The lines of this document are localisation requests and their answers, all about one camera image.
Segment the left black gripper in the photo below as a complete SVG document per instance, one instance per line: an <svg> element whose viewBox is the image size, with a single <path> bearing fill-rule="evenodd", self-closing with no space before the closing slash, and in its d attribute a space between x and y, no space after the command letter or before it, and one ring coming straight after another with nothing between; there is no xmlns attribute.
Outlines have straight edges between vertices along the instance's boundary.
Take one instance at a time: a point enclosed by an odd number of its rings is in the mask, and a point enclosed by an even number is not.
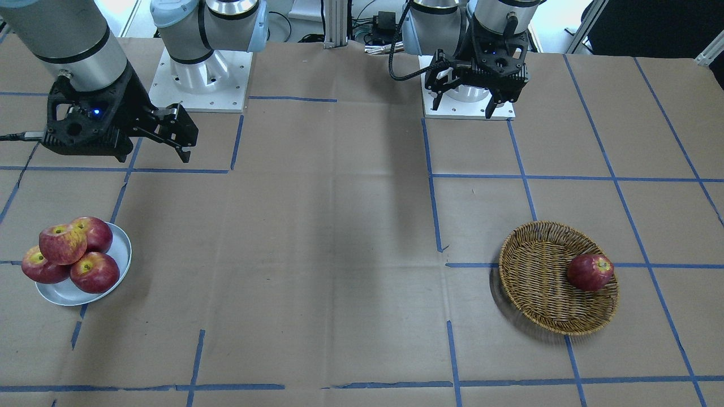
<svg viewBox="0 0 724 407"><path fill-rule="evenodd" d="M490 98L485 108L485 118L491 119L494 111L504 102L518 100L523 88L528 84L527 67L517 72L502 74L498 70L479 67L475 61L448 59L442 49L437 49L429 65L429 72L424 75L424 89L432 91L432 111L439 111L445 92L461 85L487 89Z"/></svg>

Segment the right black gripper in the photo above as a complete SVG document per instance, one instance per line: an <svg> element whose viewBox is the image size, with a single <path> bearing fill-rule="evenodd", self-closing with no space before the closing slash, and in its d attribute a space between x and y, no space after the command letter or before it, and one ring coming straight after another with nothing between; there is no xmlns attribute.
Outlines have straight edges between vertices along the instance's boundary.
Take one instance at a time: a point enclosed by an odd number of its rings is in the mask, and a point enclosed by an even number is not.
<svg viewBox="0 0 724 407"><path fill-rule="evenodd" d="M173 147L179 159L188 164L199 129L183 105L172 103L165 108L153 105L129 62L117 84L125 88L108 130L109 152L132 152L130 137L147 137Z"/></svg>

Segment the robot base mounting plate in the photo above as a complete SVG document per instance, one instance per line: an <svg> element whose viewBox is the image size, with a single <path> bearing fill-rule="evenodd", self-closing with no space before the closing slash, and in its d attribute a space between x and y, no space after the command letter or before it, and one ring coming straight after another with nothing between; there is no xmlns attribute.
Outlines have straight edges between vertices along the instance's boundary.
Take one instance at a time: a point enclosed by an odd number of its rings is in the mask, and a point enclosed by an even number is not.
<svg viewBox="0 0 724 407"><path fill-rule="evenodd" d="M433 57L429 55L418 56L420 68L431 64ZM419 80L423 98L423 113L425 118L434 119L491 119L513 120L516 117L514 105L509 101L499 104L490 118L486 118L485 109L491 100L491 93L483 88L461 85L442 94L437 109L433 103L437 93L425 88L422 76Z"/></svg>

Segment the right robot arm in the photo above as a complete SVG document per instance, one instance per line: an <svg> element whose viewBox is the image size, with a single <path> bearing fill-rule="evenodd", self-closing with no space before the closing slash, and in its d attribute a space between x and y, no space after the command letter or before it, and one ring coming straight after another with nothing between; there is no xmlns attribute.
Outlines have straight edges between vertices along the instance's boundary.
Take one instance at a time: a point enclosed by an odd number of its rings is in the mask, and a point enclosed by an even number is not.
<svg viewBox="0 0 724 407"><path fill-rule="evenodd" d="M2 141L124 162L147 137L189 162L189 114L242 110L268 17L265 1L3 1L2 24L54 82L44 129Z"/></svg>

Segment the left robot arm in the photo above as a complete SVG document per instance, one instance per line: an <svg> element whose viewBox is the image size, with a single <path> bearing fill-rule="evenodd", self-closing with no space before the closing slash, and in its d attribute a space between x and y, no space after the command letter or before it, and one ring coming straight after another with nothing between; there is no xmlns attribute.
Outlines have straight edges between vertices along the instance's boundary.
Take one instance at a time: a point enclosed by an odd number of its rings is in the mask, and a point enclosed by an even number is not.
<svg viewBox="0 0 724 407"><path fill-rule="evenodd" d="M400 21L419 59L426 118L511 121L528 84L528 25L538 1L409 1Z"/></svg>

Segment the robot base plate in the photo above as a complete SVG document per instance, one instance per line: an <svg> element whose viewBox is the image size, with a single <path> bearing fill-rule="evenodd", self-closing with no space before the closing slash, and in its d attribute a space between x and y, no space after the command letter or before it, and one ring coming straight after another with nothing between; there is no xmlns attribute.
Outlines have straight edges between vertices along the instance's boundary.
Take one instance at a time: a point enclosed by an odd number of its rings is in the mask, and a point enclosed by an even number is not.
<svg viewBox="0 0 724 407"><path fill-rule="evenodd" d="M181 104L188 112L243 112L254 53L215 50L196 64L181 64L163 50L148 92L157 107Z"/></svg>

